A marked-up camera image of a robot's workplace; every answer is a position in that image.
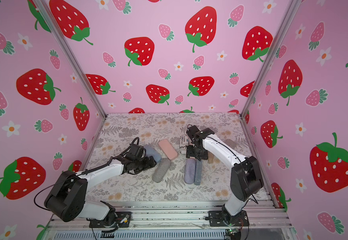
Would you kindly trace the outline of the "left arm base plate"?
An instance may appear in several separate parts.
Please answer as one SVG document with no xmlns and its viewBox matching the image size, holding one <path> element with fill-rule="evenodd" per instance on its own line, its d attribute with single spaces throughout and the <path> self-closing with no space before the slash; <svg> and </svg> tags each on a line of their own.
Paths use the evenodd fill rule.
<svg viewBox="0 0 348 240">
<path fill-rule="evenodd" d="M 132 218 L 131 212 L 111 212 L 104 220 L 89 220 L 90 228 L 128 228 Z"/>
</svg>

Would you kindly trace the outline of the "newspaper print glasses case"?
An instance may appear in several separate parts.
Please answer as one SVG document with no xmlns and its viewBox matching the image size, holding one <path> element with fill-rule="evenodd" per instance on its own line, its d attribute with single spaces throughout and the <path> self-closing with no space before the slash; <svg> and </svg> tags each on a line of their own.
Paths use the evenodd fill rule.
<svg viewBox="0 0 348 240">
<path fill-rule="evenodd" d="M 180 147 L 179 147 L 179 152 L 182 155 L 186 155 L 189 144 L 190 144 L 189 137 L 187 135 L 182 135 L 180 137 Z"/>
</svg>

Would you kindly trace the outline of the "grey case teal lining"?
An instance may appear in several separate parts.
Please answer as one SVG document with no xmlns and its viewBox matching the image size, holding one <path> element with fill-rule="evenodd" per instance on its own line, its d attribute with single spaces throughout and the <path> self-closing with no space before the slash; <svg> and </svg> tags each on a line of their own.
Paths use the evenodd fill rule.
<svg viewBox="0 0 348 240">
<path fill-rule="evenodd" d="M 237 148 L 237 145 L 238 145 L 235 141 L 233 141 L 231 139 L 224 140 L 224 143 L 234 150 Z"/>
</svg>

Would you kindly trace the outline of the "tan woven glasses case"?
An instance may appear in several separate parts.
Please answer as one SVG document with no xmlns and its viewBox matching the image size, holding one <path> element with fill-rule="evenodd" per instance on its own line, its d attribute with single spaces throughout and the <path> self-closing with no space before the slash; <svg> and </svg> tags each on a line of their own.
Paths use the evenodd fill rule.
<svg viewBox="0 0 348 240">
<path fill-rule="evenodd" d="M 215 156 L 211 152 L 209 152 L 208 153 L 208 163 L 209 164 L 213 164 L 214 163 L 214 159 L 215 159 Z"/>
</svg>

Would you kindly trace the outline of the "purple case brown lining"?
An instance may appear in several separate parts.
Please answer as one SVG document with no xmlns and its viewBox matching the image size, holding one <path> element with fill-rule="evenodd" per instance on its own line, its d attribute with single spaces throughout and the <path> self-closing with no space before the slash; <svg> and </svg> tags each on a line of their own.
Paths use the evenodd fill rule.
<svg viewBox="0 0 348 240">
<path fill-rule="evenodd" d="M 186 184 L 191 185 L 195 182 L 196 174 L 196 161 L 194 159 L 187 159 L 185 165 L 184 181 Z"/>
</svg>

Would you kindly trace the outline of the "blue fabric glasses case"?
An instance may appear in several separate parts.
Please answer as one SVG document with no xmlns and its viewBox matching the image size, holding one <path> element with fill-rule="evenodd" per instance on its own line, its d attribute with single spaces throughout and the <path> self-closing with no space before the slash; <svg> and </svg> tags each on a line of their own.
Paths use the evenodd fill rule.
<svg viewBox="0 0 348 240">
<path fill-rule="evenodd" d="M 153 157 L 156 163 L 159 163 L 161 161 L 161 154 L 158 153 L 153 147 L 151 147 L 150 145 L 145 145 L 144 148 L 146 150 L 147 157 Z"/>
</svg>

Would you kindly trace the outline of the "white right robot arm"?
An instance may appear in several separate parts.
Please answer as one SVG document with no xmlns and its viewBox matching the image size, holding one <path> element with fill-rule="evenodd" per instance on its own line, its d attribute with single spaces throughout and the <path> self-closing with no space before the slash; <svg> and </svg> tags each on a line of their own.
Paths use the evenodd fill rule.
<svg viewBox="0 0 348 240">
<path fill-rule="evenodd" d="M 200 162 L 207 160 L 211 153 L 231 171 L 232 196 L 222 212 L 230 218 L 238 216 L 249 198 L 264 187 L 259 161 L 254 156 L 246 157 L 233 150 L 209 128 L 199 130 L 197 126 L 189 125 L 186 134 L 191 141 L 187 157 Z"/>
</svg>

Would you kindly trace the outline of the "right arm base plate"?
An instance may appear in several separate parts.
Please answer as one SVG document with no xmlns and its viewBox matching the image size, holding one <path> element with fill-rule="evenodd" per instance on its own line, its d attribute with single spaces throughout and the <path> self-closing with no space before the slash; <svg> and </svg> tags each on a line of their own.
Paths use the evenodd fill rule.
<svg viewBox="0 0 348 240">
<path fill-rule="evenodd" d="M 226 210 L 209 211 L 205 220 L 211 227 L 248 227 L 250 225 L 247 212 L 242 210 L 231 216 Z"/>
</svg>

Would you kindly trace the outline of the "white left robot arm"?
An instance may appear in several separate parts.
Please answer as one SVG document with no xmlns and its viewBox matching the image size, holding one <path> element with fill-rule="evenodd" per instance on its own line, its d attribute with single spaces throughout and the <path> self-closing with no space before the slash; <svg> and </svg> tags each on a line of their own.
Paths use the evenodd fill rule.
<svg viewBox="0 0 348 240">
<path fill-rule="evenodd" d="M 44 206 L 64 222 L 87 219 L 94 228 L 112 227 L 118 219 L 115 208 L 104 201 L 87 201 L 88 190 L 113 177 L 123 174 L 137 175 L 156 164 L 156 159 L 147 156 L 144 147 L 130 144 L 126 150 L 110 157 L 99 167 L 77 173 L 63 172 L 51 186 Z"/>
</svg>

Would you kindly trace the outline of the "pink glasses case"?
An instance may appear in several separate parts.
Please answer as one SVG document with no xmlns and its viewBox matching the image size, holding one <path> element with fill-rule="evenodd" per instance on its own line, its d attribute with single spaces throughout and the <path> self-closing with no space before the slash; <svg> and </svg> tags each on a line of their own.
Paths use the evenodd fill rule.
<svg viewBox="0 0 348 240">
<path fill-rule="evenodd" d="M 178 157 L 177 151 L 167 139 L 159 141 L 158 145 L 169 160 L 174 160 Z"/>
</svg>

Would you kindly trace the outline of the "green case purple glasses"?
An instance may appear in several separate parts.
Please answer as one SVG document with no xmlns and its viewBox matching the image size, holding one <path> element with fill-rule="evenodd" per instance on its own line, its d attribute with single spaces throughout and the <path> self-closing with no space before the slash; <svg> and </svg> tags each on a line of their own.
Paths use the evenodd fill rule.
<svg viewBox="0 0 348 240">
<path fill-rule="evenodd" d="M 202 181 L 202 168 L 203 168 L 203 162 L 196 160 L 196 171 L 195 171 L 195 181 L 194 185 L 200 186 Z"/>
</svg>

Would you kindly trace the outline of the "grey fabric glasses case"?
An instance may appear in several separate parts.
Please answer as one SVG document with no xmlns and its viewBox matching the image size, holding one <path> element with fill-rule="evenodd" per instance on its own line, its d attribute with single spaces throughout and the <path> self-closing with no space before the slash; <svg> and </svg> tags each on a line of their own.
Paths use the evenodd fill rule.
<svg viewBox="0 0 348 240">
<path fill-rule="evenodd" d="M 170 159 L 167 159 L 167 158 L 162 159 L 160 161 L 157 169 L 155 170 L 155 172 L 153 174 L 153 177 L 152 177 L 153 181 L 155 183 L 160 183 L 163 180 L 163 178 L 164 178 L 165 174 L 167 173 L 167 171 L 169 170 L 170 166 L 171 166 L 171 160 Z"/>
</svg>

